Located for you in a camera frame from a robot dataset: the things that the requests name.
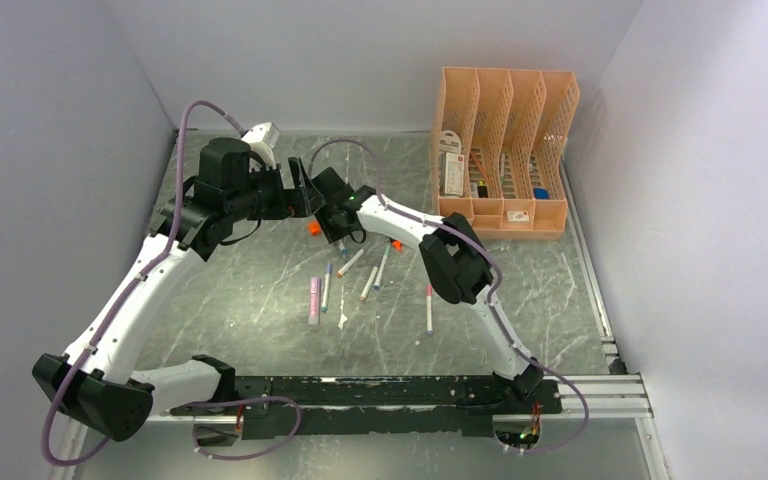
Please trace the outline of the red capped white marker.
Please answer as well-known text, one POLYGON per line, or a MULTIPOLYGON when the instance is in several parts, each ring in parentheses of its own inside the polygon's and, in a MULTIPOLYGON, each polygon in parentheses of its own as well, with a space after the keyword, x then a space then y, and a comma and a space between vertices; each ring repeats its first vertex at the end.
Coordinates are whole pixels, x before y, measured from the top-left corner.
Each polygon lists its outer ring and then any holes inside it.
POLYGON ((425 329, 428 335, 434 333, 433 323, 433 288, 431 284, 426 286, 425 292, 425 329))

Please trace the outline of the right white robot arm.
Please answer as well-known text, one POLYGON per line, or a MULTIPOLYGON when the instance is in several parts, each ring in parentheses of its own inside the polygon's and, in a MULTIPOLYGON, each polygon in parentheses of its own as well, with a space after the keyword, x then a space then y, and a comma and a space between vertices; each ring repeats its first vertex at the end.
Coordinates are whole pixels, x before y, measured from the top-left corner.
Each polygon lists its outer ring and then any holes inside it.
POLYGON ((497 296, 500 269, 465 216, 425 214, 369 186, 355 189, 332 168, 316 175, 312 187, 319 201, 315 218, 329 241, 366 232, 416 249, 433 292, 473 312, 502 406, 522 414, 536 403, 544 372, 504 312, 497 296))

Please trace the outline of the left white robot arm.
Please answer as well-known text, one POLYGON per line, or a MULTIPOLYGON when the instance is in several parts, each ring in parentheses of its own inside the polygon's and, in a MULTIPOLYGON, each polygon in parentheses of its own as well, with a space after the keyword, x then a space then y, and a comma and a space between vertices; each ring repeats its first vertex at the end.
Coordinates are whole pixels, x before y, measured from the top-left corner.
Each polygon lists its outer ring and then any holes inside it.
POLYGON ((65 416, 122 442, 160 411, 199 404, 221 416, 239 397, 235 370, 207 355, 139 372, 136 361, 170 300, 214 251, 231 244, 235 223, 311 216, 323 204, 302 161, 288 160, 284 186, 269 145, 214 138, 189 178, 176 167, 175 195, 152 217, 126 279, 92 324, 61 355, 44 354, 32 375, 65 416))

